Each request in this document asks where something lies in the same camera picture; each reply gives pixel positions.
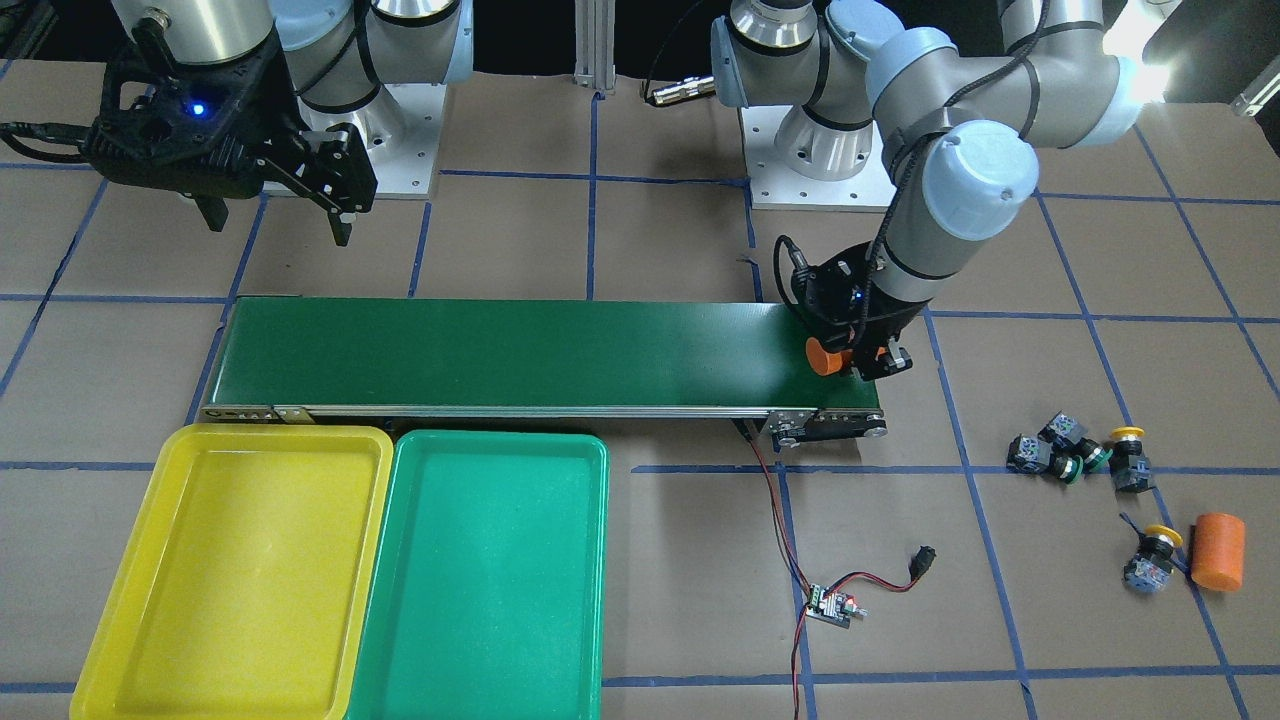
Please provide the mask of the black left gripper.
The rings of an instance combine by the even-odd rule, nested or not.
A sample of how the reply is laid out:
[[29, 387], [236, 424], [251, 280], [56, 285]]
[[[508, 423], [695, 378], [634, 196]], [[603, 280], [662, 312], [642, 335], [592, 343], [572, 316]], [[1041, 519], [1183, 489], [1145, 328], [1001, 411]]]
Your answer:
[[915, 304], [895, 299], [870, 282], [869, 243], [844, 250], [813, 265], [792, 245], [792, 311], [806, 331], [828, 351], [851, 350], [852, 369], [864, 382], [896, 375], [913, 368], [900, 343], [904, 328], [915, 318]]

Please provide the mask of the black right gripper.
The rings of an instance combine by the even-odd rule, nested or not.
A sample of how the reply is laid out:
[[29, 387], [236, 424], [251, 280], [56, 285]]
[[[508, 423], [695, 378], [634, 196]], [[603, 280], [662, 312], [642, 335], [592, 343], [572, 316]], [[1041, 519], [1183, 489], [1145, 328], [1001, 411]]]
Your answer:
[[356, 126], [312, 131], [302, 120], [273, 26], [246, 54], [212, 64], [179, 61], [157, 22], [138, 22], [131, 35], [132, 49], [108, 64], [82, 142], [93, 169], [192, 197], [211, 232], [225, 229], [227, 200], [275, 182], [317, 204], [335, 245], [349, 245], [378, 178]]

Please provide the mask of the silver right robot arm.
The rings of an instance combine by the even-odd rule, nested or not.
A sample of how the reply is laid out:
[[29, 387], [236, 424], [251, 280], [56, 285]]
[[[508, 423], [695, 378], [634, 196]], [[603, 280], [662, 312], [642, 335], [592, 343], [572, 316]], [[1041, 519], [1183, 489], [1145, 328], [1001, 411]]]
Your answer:
[[118, 184], [188, 197], [211, 231], [269, 183], [319, 206], [339, 246], [403, 145], [392, 87], [474, 70], [471, 1], [116, 1], [84, 160]]

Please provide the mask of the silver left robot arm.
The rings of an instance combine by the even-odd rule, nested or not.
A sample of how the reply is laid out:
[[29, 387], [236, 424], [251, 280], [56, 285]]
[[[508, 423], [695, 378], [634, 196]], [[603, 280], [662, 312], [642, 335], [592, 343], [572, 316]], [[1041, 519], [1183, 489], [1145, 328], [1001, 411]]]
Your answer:
[[876, 236], [780, 286], [819, 375], [876, 380], [913, 364], [902, 329], [1018, 217], [1038, 149], [1124, 136], [1155, 96], [1146, 67], [1105, 49], [1097, 1], [1002, 1], [1000, 56], [964, 56], [934, 27], [908, 28], [878, 1], [733, 1], [710, 27], [716, 92], [728, 108], [786, 106], [776, 147], [817, 181], [856, 176], [817, 161], [883, 145], [893, 197]]

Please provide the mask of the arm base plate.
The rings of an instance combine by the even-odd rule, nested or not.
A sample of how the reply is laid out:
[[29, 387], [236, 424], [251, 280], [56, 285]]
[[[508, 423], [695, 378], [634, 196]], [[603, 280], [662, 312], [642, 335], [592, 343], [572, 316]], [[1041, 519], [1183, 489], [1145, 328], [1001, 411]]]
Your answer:
[[378, 199], [425, 200], [436, 169], [447, 85], [337, 83], [337, 92], [294, 100], [312, 131], [347, 122], [358, 128], [378, 178]]
[[876, 124], [841, 131], [800, 106], [739, 111], [751, 204], [762, 210], [883, 211], [893, 186]]

